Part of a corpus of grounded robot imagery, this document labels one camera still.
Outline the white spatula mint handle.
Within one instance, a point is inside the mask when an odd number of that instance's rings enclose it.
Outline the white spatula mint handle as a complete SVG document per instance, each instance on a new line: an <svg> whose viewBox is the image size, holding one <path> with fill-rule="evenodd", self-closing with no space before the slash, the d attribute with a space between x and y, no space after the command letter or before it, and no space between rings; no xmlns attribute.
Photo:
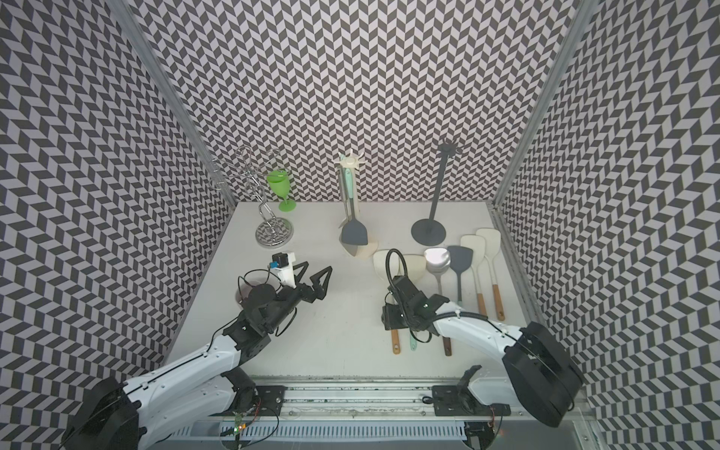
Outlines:
<svg viewBox="0 0 720 450"><path fill-rule="evenodd" d="M407 266L407 277L410 279L410 281L415 284L421 281L421 279L426 273L425 258L421 255L416 254L403 254L403 258ZM399 264L397 274L403 275L404 273L405 271L402 269L401 264ZM417 345L417 340L413 336L410 336L410 346L413 352L416 351Z"/></svg>

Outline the white spatula wooden handle rack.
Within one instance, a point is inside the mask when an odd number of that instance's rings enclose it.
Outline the white spatula wooden handle rack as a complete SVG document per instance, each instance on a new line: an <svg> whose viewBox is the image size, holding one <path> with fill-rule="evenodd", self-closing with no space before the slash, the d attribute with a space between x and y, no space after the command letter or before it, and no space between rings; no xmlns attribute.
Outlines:
<svg viewBox="0 0 720 450"><path fill-rule="evenodd" d="M380 278L382 282L387 281L386 277L386 267L384 266L386 264L386 256L387 256L388 250L378 250L376 251L372 256L373 261L373 267L375 270L376 275ZM391 339L392 339L392 349L393 354L396 356L401 353L401 340L399 339L399 332L395 329L391 330Z"/></svg>

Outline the steel spoon brown handle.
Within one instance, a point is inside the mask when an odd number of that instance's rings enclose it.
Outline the steel spoon brown handle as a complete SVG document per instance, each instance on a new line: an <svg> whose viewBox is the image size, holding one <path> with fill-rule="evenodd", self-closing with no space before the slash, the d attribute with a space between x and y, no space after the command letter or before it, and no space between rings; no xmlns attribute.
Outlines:
<svg viewBox="0 0 720 450"><path fill-rule="evenodd" d="M438 295L442 296L444 294L442 277L451 263L449 250L445 247L430 247L424 251L424 257L427 272L435 277Z"/></svg>

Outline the grey spatula mint handle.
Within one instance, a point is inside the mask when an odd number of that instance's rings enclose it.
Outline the grey spatula mint handle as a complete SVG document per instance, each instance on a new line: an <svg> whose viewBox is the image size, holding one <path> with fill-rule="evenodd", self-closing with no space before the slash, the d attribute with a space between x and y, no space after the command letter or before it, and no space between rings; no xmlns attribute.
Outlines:
<svg viewBox="0 0 720 450"><path fill-rule="evenodd" d="M463 246L448 246L447 250L450 256L450 268L457 276L457 303L462 305L462 274L471 267L474 251Z"/></svg>

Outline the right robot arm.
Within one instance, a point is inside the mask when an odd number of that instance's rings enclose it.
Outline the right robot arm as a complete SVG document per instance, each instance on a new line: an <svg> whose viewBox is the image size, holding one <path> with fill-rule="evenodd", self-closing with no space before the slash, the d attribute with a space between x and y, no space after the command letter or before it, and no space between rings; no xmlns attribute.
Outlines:
<svg viewBox="0 0 720 450"><path fill-rule="evenodd" d="M410 280L408 265L397 249L384 257L387 290L396 312L382 315L385 329L409 330L412 336L462 342L502 363L508 381L483 381L474 372L466 391L481 405L521 406L545 426L560 426L575 409L585 379L566 347L539 322L527 326L501 324L488 316L463 309L440 294L426 296Z"/></svg>

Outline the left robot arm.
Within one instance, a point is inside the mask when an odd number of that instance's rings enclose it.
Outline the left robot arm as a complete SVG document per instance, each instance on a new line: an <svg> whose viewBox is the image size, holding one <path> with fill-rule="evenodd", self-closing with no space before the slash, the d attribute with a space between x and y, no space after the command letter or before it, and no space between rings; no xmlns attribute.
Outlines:
<svg viewBox="0 0 720 450"><path fill-rule="evenodd" d="M266 348L301 302L327 295L332 267L303 283L308 267L302 262L291 270L291 286L252 286L240 313L200 349L125 382L98 382L82 397L60 448L146 449L203 417L249 410L258 395L243 364Z"/></svg>

